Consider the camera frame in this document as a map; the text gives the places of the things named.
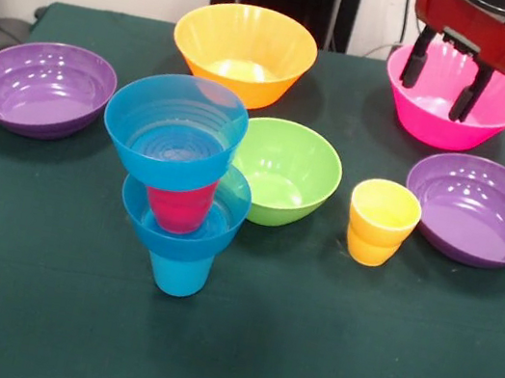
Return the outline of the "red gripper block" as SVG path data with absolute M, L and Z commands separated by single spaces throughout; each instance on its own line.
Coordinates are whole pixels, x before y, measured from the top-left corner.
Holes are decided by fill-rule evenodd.
M 473 82 L 464 87 L 448 118 L 465 122 L 495 70 L 505 75 L 505 0 L 416 0 L 415 14 L 425 27 L 401 71 L 403 87 L 412 88 L 427 63 L 428 47 L 441 34 L 480 62 Z

